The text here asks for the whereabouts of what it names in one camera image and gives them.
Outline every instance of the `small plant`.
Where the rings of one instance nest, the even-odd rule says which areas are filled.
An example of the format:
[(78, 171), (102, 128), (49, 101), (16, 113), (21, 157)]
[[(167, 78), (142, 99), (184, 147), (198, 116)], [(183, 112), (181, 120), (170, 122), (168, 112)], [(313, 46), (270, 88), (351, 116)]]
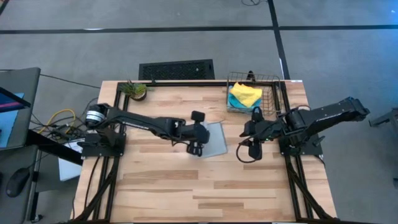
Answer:
[(128, 80), (126, 84), (121, 85), (120, 90), (133, 100), (141, 101), (146, 97), (147, 86)]

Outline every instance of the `black floor line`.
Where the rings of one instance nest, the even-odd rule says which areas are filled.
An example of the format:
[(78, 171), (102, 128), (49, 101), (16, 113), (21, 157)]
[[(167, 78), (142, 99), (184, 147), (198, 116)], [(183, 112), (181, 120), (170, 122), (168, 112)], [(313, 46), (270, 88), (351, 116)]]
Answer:
[(398, 29), (398, 25), (280, 26), (279, 30), (379, 30)]
[(256, 30), (272, 30), (272, 29), (273, 29), (272, 26), (37, 29), (37, 30), (0, 30), (0, 34), (108, 34), (108, 33), (135, 33), (135, 32), (256, 31)]
[(0, 16), (1, 16), (1, 13), (4, 11), (4, 9), (6, 8), (8, 2), (9, 2), (9, 0), (4, 0), (2, 2), (2, 5), (0, 6)]
[(276, 46), (278, 48), (280, 66), (282, 67), (283, 79), (290, 80), (289, 69), (287, 68), (285, 50), (284, 50), (284, 45), (282, 43), (282, 37), (280, 36), (280, 30), (279, 30), (278, 20), (277, 20), (277, 16), (276, 16), (274, 1), (268, 0), (268, 5), (269, 5), (269, 12), (271, 14), (271, 19), (272, 19), (272, 26), (274, 28)]

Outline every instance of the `monitor screen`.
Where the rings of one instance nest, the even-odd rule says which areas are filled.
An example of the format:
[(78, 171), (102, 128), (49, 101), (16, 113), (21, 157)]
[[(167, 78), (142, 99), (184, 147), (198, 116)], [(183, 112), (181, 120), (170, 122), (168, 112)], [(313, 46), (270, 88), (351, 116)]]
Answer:
[(30, 107), (30, 103), (0, 87), (0, 113)]

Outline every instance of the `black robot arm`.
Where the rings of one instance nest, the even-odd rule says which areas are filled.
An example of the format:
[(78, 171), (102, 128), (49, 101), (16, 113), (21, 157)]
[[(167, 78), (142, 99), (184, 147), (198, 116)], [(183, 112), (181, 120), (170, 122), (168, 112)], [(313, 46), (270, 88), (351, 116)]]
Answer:
[(294, 108), (276, 121), (265, 120), (261, 109), (254, 108), (251, 120), (240, 135), (248, 138), (240, 145), (248, 146), (249, 155), (256, 161), (261, 159), (261, 142), (284, 138), (292, 149), (297, 149), (320, 131), (343, 121), (362, 121), (368, 114), (369, 110), (352, 97), (314, 110)]
[(97, 142), (109, 144), (110, 147), (117, 145), (116, 136), (118, 134), (110, 129), (109, 126), (112, 124), (124, 124), (150, 131), (162, 139), (174, 142), (190, 141), (187, 152), (201, 156), (203, 144), (208, 142), (210, 134), (200, 124), (205, 119), (204, 113), (192, 111), (192, 119), (195, 121), (194, 124), (185, 125), (184, 119), (167, 117), (150, 118), (122, 111), (107, 104), (98, 104), (90, 106), (85, 124), (88, 129), (95, 130), (96, 134), (99, 135), (100, 139), (97, 138)]

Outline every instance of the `gray floor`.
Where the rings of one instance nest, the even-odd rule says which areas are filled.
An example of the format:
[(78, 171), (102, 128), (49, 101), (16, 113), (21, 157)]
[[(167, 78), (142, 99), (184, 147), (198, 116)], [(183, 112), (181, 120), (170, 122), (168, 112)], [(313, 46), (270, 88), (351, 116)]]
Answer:
[[(280, 26), (398, 23), (393, 0), (276, 0)], [(0, 29), (84, 29), (172, 26), (271, 25), (266, 2), (240, 0), (13, 0)], [(283, 31), (291, 79), (302, 79), (312, 107), (359, 98), (370, 118), (398, 105), (398, 30)], [(0, 68), (40, 67), (42, 73), (101, 85), (137, 79), (140, 63), (212, 58), (216, 78), (230, 71), (281, 75), (272, 31), (144, 34), (47, 34), (0, 36)], [(40, 78), (34, 113), (77, 113), (98, 90)], [(389, 125), (344, 123), (324, 133), (326, 171), (338, 216), (344, 220), (396, 223), (398, 140)], [(67, 220), (76, 181), (40, 195), (41, 223)]]

